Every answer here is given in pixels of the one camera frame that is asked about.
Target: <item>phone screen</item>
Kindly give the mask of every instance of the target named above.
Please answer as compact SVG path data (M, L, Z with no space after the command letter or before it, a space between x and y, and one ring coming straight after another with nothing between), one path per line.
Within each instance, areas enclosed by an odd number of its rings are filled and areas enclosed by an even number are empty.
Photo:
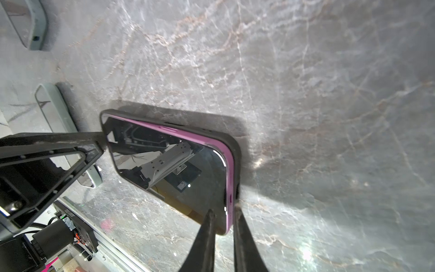
M209 209L226 231L225 161L211 147L103 115L103 132L120 175L202 223Z

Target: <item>screw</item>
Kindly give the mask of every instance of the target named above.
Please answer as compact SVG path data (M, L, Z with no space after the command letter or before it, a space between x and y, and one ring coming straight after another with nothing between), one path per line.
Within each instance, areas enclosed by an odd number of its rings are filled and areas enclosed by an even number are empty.
M20 201L14 201L10 203L8 206L6 206L4 209L8 212L16 212L23 206L23 203Z

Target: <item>phone side button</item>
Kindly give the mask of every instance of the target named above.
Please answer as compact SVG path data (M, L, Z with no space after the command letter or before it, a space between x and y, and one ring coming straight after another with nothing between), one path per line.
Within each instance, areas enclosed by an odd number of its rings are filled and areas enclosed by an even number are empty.
M178 129L175 128L168 128L168 127L164 127L164 126L159 126L159 128L166 130L166 131L171 131L171 132L177 132Z

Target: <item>black metal bracket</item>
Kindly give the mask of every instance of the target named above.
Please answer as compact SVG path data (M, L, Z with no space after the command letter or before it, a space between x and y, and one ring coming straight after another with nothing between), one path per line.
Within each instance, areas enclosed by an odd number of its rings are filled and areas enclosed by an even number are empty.
M27 228L102 155L101 132L20 133L0 139L0 240ZM68 170L50 158L78 154Z
M209 210L179 272L213 272L216 216ZM239 204L234 207L235 272L268 272Z
M56 200L53 205L56 211L60 212L63 215L66 214L68 218L71 219L71 221L74 223L74 226L76 227L81 241L85 243L86 246L89 247L93 252L97 253L98 240L95 237L94 230L87 223L85 223L85 221L83 221L71 210L69 210L65 205L63 205L60 201Z

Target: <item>cable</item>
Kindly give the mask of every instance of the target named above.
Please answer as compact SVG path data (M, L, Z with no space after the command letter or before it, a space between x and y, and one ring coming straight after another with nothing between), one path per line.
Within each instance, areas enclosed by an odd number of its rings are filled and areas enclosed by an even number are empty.
M28 233L37 233L38 231L30 231L30 232L23 232L21 234L28 234Z
M89 255L89 253L79 244L73 244L73 247L80 252L80 254L88 261L92 260L92 255Z
M84 246L89 250L90 253L92 253L92 254L94 253L94 252L92 251L92 249L90 249L87 245L84 245Z
M135 156L135 155L131 155L131 159L134 161L134 163L136 163L136 161L134 160L134 158L136 158L136 159L142 159L143 157L145 157L145 155L143 155L143 156Z
M55 216L55 217L52 217L52 218L50 218L50 221L48 222L48 224L47 224L47 225L49 225L49 224L53 223L53 220L55 220L55 219L57 219L57 217L56 217L56 216Z
M41 223L32 223L32 224L30 224L29 227L43 229L43 228L47 227L47 225L44 225L44 224L41 224Z
M79 243L82 243L82 244L83 244L83 242L81 241L80 236L79 236L78 233L76 233L76 239L77 239L77 241L78 241Z

